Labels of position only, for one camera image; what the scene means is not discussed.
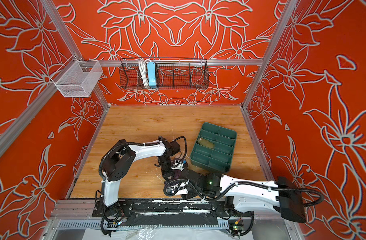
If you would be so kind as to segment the green striped sock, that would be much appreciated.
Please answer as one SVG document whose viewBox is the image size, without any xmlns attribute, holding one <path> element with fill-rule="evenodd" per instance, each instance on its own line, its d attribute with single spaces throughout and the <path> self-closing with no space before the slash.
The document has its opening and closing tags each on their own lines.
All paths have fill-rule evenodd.
<svg viewBox="0 0 366 240">
<path fill-rule="evenodd" d="M 209 149 L 214 148 L 214 143 L 210 142 L 209 140 L 203 139 L 203 138 L 199 138 L 198 143 L 201 146 L 204 146 L 204 147 L 209 148 Z"/>
</svg>

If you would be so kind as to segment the green divided tray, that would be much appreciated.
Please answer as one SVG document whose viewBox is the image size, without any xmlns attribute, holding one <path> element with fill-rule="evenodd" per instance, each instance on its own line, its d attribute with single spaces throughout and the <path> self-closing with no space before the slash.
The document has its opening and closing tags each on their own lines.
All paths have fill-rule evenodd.
<svg viewBox="0 0 366 240">
<path fill-rule="evenodd" d="M 199 138 L 214 143 L 209 149 L 198 143 Z M 237 132 L 211 123 L 203 123 L 190 154 L 191 164 L 212 173 L 227 173 L 232 164 Z"/>
</svg>

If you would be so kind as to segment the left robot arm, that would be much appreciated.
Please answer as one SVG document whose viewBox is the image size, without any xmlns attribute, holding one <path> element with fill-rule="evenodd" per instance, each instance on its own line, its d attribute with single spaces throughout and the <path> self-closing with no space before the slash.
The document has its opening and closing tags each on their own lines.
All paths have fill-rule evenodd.
<svg viewBox="0 0 366 240">
<path fill-rule="evenodd" d="M 148 143 L 134 143 L 126 140 L 118 141 L 101 159 L 99 175 L 102 178 L 103 204 L 106 207 L 114 205 L 119 200 L 121 179 L 126 176 L 132 164 L 138 160 L 157 157 L 162 177 L 171 181 L 176 177 L 171 157 L 181 152 L 178 140 L 180 136 L 169 142 L 159 136 L 156 141 Z"/>
</svg>

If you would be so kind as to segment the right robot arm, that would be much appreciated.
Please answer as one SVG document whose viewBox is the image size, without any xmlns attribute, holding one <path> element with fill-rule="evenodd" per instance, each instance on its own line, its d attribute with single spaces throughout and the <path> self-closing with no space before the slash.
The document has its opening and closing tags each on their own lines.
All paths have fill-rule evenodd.
<svg viewBox="0 0 366 240">
<path fill-rule="evenodd" d="M 296 187 L 285 177 L 275 181 L 250 181 L 219 173 L 202 175 L 183 171 L 178 194 L 194 194 L 208 202 L 231 200 L 231 209 L 238 213 L 278 212 L 282 218 L 305 223 L 305 209 L 324 201 L 324 194 L 313 189 Z"/>
</svg>

